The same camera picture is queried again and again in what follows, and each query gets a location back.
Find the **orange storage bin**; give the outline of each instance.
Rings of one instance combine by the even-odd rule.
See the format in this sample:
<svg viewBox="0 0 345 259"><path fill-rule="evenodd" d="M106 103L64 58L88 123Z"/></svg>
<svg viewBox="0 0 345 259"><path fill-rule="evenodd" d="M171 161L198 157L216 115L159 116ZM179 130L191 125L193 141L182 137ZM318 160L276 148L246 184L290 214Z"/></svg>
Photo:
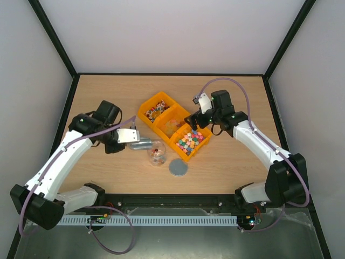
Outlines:
<svg viewBox="0 0 345 259"><path fill-rule="evenodd" d="M155 107L160 101L164 101L167 105L171 106L163 113L161 113L154 122L151 122L146 117L146 112L152 107ZM184 118L189 116L187 112L180 104L171 99L166 93L159 92L145 103L140 106L138 111L138 117L142 119L154 132L156 132L184 161L188 161L192 156L200 150L203 145L206 145L212 136L211 131L208 128L200 129L204 140L195 147L195 149L186 155L176 143L182 139L187 133L191 132L191 127L184 122ZM172 123L177 124L176 127L170 127Z"/></svg>

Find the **clear plastic cup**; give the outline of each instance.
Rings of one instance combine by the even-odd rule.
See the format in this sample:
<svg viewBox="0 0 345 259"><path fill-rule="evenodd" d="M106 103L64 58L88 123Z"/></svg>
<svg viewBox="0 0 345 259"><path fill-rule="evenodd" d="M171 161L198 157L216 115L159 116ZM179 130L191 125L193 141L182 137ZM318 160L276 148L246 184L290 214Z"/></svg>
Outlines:
<svg viewBox="0 0 345 259"><path fill-rule="evenodd" d="M167 160L165 154L165 145L160 141L152 141L152 148L147 150L149 160L154 166L161 166Z"/></svg>

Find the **wooden table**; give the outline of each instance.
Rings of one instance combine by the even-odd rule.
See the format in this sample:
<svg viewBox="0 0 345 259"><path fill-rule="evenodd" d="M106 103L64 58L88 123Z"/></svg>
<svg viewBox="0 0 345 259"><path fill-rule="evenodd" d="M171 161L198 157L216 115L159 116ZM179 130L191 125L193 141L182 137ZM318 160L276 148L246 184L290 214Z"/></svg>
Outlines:
<svg viewBox="0 0 345 259"><path fill-rule="evenodd" d="M79 113L97 109L107 100L123 110L123 120L137 114L140 105L159 91L164 91L187 111L198 106L192 102L202 86L215 77L208 76L89 76L80 77L67 126ZM246 89L252 120L275 143L279 138L261 77L232 77ZM211 84L206 93L226 89L236 111L246 111L241 90L229 81ZM143 137L159 139L139 118L137 129ZM246 183L265 181L267 170L242 143L227 133L212 136L188 162L187 174L175 177L169 172L172 159L179 158L168 145L167 162L152 166L147 151L126 148L116 154L105 154L104 146L93 147L77 162L61 187L61 192L78 189L92 182L118 194L231 194Z"/></svg>

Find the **robotic arm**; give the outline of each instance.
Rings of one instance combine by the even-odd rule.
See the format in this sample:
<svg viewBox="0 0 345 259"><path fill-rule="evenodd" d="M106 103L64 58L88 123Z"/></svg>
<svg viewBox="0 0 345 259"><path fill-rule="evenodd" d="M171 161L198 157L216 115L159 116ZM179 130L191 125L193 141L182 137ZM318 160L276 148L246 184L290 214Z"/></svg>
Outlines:
<svg viewBox="0 0 345 259"><path fill-rule="evenodd" d="M105 190L92 183L87 183L78 190L66 193L58 194L58 190L79 158L94 143L103 143L107 154L117 153L125 148L126 143L139 141L139 132L134 126L130 129L118 128L102 135L81 139L68 148L65 146L82 136L110 128L119 112L122 117L122 112L117 106L102 101L95 112L79 114L74 117L60 146L42 169L24 187L15 185L12 188L10 195L18 213L21 213L24 201L36 185L37 187L27 205L25 217L45 229L53 228L64 214L82 207L92 206L95 203L102 205ZM41 174L52 161L54 163L40 181Z"/></svg>
<svg viewBox="0 0 345 259"><path fill-rule="evenodd" d="M205 128L209 124L219 125L231 137L249 148L268 169L266 182L249 183L235 191L237 206L241 208L248 203L271 202L274 206L282 206L288 201L301 196L305 190L288 163L285 156L302 176L308 186L307 168L304 157L292 155L271 141L244 112L235 112L230 95L226 90L211 94L211 99L202 93L193 101L199 104L199 111L185 118L193 130Z"/></svg>

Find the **white cable tray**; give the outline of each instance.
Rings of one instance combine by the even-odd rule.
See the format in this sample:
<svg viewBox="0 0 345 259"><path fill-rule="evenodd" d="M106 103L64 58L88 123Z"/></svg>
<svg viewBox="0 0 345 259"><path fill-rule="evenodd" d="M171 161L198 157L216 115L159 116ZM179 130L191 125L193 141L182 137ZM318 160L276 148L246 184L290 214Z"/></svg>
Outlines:
<svg viewBox="0 0 345 259"><path fill-rule="evenodd" d="M58 226L88 226L90 217L85 215L65 215ZM237 226L236 216L128 216L134 226ZM113 215L109 220L98 220L95 226L128 226L123 216Z"/></svg>

